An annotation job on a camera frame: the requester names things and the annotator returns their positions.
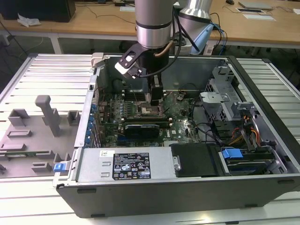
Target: floor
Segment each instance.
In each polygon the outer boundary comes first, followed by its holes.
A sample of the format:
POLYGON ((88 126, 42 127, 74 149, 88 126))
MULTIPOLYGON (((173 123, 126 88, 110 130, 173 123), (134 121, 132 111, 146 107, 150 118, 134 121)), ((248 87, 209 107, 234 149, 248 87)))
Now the floor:
MULTIPOLYGON (((54 53, 49 38, 41 37, 15 37, 20 45, 28 53, 54 53)), ((70 39, 61 38, 65 54, 90 54, 90 42, 88 39, 70 39)), ((118 53, 120 41, 114 40, 95 40, 95 51, 105 53, 118 53)), ((233 55, 237 58, 253 58, 251 56, 252 47, 228 46, 223 55, 233 55)), ((218 55, 221 47, 214 50, 218 55)), ((286 76, 292 76, 290 81, 297 86, 300 82, 299 71, 296 71, 296 65, 300 64, 300 51, 294 49, 272 48, 270 52, 266 48, 261 48, 255 58, 267 58, 286 76)), ((22 54, 21 48, 11 39, 10 45, 0 48, 0 92, 5 88, 12 76, 16 73, 26 55, 22 54)))

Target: laptop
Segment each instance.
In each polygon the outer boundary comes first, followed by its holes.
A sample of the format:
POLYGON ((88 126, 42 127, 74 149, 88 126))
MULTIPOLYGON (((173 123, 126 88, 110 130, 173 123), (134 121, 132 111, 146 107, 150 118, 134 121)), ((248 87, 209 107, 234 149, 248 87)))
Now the laptop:
POLYGON ((265 10, 272 10, 273 8, 268 4, 261 3, 261 2, 250 2, 250 1, 239 1, 239 4, 244 8, 254 8, 254 9, 265 9, 265 10))

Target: aluminum extrusion table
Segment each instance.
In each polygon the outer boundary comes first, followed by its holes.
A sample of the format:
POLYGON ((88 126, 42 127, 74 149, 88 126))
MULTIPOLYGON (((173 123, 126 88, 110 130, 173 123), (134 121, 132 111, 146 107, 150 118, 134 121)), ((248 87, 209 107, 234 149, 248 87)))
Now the aluminum extrusion table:
MULTIPOLYGON (((93 71, 91 55, 39 54, 28 58, 0 95, 0 131, 6 130, 11 108, 40 115, 35 95, 49 94, 59 113, 81 111, 93 71)), ((300 94, 272 65, 263 60, 239 59, 295 138, 300 141, 300 94)), ((0 224, 239 224, 291 225, 300 223, 300 192, 286 193, 262 208, 212 210, 130 217, 81 219, 52 185, 53 177, 0 179, 0 224)))

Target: white paper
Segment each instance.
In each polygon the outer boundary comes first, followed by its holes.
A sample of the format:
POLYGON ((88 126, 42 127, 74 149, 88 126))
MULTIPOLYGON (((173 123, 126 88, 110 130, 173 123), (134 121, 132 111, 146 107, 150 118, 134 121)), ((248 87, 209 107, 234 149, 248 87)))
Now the white paper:
POLYGON ((292 10, 295 14, 300 15, 300 9, 293 8, 292 10))
POLYGON ((101 150, 99 157, 113 157, 114 150, 101 150))
POLYGON ((125 11, 125 12, 134 12, 135 7, 133 6, 121 6, 120 11, 125 11))
POLYGON ((18 16, 19 16, 18 22, 25 27, 41 25, 38 19, 25 18, 20 14, 18 14, 18 16))
POLYGON ((244 17, 250 20, 271 20, 271 21, 276 21, 272 16, 270 15, 248 15, 248 14, 243 14, 244 17))

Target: blue tab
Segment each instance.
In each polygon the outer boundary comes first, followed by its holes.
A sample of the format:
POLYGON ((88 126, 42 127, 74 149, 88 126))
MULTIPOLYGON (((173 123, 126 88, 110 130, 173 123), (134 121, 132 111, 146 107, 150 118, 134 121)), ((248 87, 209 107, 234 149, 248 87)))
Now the blue tab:
POLYGON ((88 123, 88 128, 93 128, 93 124, 92 123, 88 123))
POLYGON ((92 116, 89 117, 90 122, 93 122, 94 120, 95 120, 94 117, 92 117, 92 116))
POLYGON ((222 154, 224 158, 243 158, 240 149, 225 149, 222 154))
POLYGON ((90 130, 87 130, 85 135, 90 136, 92 134, 92 132, 90 130))
POLYGON ((66 163, 56 163, 54 165, 53 171, 56 172, 65 172, 67 164, 66 163))
POLYGON ((87 137, 85 140, 84 140, 85 143, 87 144, 90 144, 90 139, 87 137))

